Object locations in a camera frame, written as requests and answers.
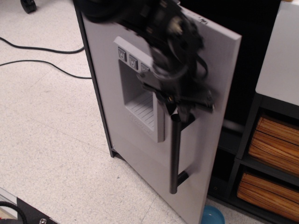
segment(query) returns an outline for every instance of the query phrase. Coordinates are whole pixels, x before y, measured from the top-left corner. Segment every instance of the blue bowl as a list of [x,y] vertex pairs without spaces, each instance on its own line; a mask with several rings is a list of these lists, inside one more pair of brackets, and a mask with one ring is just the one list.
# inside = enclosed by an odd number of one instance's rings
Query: blue bowl
[[215,207],[206,205],[201,224],[225,224],[223,214]]

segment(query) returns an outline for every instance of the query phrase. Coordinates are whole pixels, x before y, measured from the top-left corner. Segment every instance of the power cord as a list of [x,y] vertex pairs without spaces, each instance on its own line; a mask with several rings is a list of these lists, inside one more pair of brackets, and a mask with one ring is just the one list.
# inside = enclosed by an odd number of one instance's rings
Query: power cord
[[92,79],[91,77],[81,77],[81,76],[76,76],[76,75],[72,75],[64,70],[62,70],[61,68],[57,67],[56,65],[50,63],[50,62],[47,62],[47,61],[41,61],[41,60],[19,60],[19,61],[13,61],[13,62],[7,62],[7,63],[4,63],[4,64],[0,64],[0,67],[3,66],[3,65],[7,65],[7,64],[13,64],[13,63],[18,63],[18,62],[40,62],[40,63],[47,63],[47,64],[50,64],[52,66],[54,66],[55,68],[59,69],[60,71],[64,72],[65,74],[69,75],[69,76],[72,76],[74,78],[81,78],[81,79]]
[[84,50],[84,47],[78,49],[78,50],[73,50],[73,51],[61,51],[61,50],[53,50],[53,49],[49,49],[49,48],[37,48],[37,47],[26,47],[26,46],[18,46],[15,45],[7,40],[5,40],[4,38],[0,37],[1,41],[4,41],[5,43],[9,44],[10,46],[14,47],[14,48],[18,48],[18,49],[27,49],[27,50],[43,50],[43,51],[49,51],[49,52],[53,52],[53,53],[57,53],[57,54],[76,54],[79,53],[81,51]]
[[[27,49],[27,50],[43,50],[43,51],[49,51],[49,52],[53,52],[53,53],[57,53],[57,54],[76,54],[79,53],[81,51],[84,50],[84,47],[78,49],[78,50],[74,50],[74,51],[61,51],[61,50],[53,50],[53,49],[49,49],[49,48],[38,48],[38,47],[26,47],[26,46],[18,46],[15,45],[7,40],[5,40],[4,38],[0,37],[1,41],[4,41],[5,43],[9,44],[10,46],[14,47],[14,48],[18,48],[18,49]],[[64,70],[62,70],[61,68],[57,67],[56,65],[47,62],[47,61],[41,61],[41,60],[19,60],[19,61],[13,61],[13,62],[7,62],[4,64],[0,64],[0,66],[3,65],[7,65],[7,64],[13,64],[13,63],[18,63],[18,62],[40,62],[40,63],[47,63],[50,64],[52,66],[54,66],[55,68],[59,69],[60,71],[64,72],[65,74],[72,76],[74,78],[81,78],[81,79],[91,79],[91,77],[81,77],[81,76],[76,76],[76,75],[72,75]]]
[[2,206],[11,208],[11,209],[15,210],[16,212],[18,212],[19,215],[22,218],[23,224],[28,224],[27,219],[26,219],[26,215],[24,214],[24,212],[18,206],[14,205],[10,202],[2,202],[1,201],[0,202],[0,207],[2,207]]

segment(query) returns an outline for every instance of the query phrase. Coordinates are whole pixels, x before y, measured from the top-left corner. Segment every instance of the caster wheel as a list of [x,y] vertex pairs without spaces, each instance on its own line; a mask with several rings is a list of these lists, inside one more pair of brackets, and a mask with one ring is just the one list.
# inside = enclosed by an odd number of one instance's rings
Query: caster wheel
[[36,11],[36,3],[34,0],[21,0],[21,4],[26,13]]

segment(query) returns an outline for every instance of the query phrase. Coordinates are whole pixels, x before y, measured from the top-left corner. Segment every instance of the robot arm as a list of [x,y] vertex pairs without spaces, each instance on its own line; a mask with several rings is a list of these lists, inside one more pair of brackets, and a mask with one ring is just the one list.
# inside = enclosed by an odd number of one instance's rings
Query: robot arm
[[[188,122],[190,110],[196,106],[213,110],[211,93],[203,85],[207,65],[198,56],[203,48],[202,37],[174,0],[74,2],[90,21],[117,22],[145,39],[154,71],[137,77],[145,89],[156,93],[170,115],[177,108],[181,121]],[[206,71],[201,76],[197,72],[198,64]]]

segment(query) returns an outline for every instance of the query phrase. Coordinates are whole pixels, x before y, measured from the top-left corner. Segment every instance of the black cable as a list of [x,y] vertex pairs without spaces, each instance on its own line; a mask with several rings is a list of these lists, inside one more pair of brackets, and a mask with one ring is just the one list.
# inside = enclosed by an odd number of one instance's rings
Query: black cable
[[204,75],[202,77],[200,77],[201,80],[204,80],[209,75],[209,69],[207,67],[207,64],[204,61],[204,59],[202,59],[199,55],[196,55],[196,61],[206,70],[206,72],[204,73]]
[[54,66],[55,68],[61,70],[62,72],[64,72],[65,74],[67,74],[69,76],[72,76],[72,77],[75,77],[75,78],[81,78],[81,79],[91,79],[91,77],[81,77],[81,76],[72,75],[72,74],[62,70],[61,68],[57,67],[56,65],[54,65],[50,62],[41,61],[41,60],[19,60],[19,61],[13,61],[13,62],[7,62],[7,63],[4,63],[4,64],[0,64],[0,66],[7,65],[7,64],[13,64],[13,63],[18,63],[18,62],[42,62],[42,63],[47,63],[47,64],[50,64],[50,65]]
[[14,48],[27,49],[27,50],[43,50],[43,51],[49,51],[49,52],[58,53],[58,54],[76,54],[76,53],[79,53],[84,50],[84,47],[82,47],[78,50],[74,50],[74,51],[61,51],[61,50],[53,50],[53,49],[48,49],[48,48],[26,47],[26,46],[15,45],[15,44],[5,40],[2,37],[0,37],[0,40],[4,41],[5,43],[9,44],[10,46],[12,46]]
[[21,218],[23,220],[23,224],[28,224],[24,212],[18,206],[14,205],[14,204],[12,204],[10,202],[0,202],[0,206],[9,207],[9,208],[15,210],[21,216]]

